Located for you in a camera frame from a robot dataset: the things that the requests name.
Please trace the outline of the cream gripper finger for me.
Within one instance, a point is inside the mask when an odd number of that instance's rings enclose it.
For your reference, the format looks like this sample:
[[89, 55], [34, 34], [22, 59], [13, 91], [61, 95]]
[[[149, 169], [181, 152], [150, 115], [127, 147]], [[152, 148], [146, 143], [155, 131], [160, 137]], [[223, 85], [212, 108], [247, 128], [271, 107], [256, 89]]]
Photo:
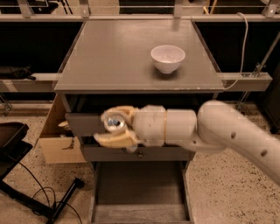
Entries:
[[133, 122], [133, 117], [134, 114], [138, 111], [138, 108], [134, 108], [133, 106], [117, 106], [117, 107], [113, 107], [113, 108], [109, 108], [107, 110], [105, 110], [102, 114], [101, 114], [101, 120], [104, 122], [106, 118], [108, 118], [110, 115], [113, 115], [115, 113], [120, 114], [121, 116], [123, 116], [125, 122], [128, 125], [131, 125]]
[[95, 141], [106, 148], [127, 148], [138, 145], [138, 139], [133, 131], [114, 132], [106, 134], [94, 134]]

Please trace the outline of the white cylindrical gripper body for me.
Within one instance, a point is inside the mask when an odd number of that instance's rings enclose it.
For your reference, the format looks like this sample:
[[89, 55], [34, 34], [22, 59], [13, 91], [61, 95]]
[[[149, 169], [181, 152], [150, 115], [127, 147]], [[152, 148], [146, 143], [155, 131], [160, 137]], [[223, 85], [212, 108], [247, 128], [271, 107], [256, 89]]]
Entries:
[[132, 127], [140, 144], [146, 147], [164, 144], [165, 116], [162, 106], [147, 105], [135, 112]]

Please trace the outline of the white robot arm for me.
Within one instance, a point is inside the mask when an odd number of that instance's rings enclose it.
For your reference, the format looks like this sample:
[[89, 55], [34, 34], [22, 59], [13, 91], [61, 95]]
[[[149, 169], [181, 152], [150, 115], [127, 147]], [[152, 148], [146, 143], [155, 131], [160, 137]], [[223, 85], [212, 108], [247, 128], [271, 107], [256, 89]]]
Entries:
[[199, 153], [230, 148], [280, 184], [280, 141], [222, 101], [207, 101], [197, 112], [147, 105], [117, 106], [105, 110], [101, 122], [106, 132], [94, 134], [106, 148], [136, 151], [146, 147], [176, 145]]

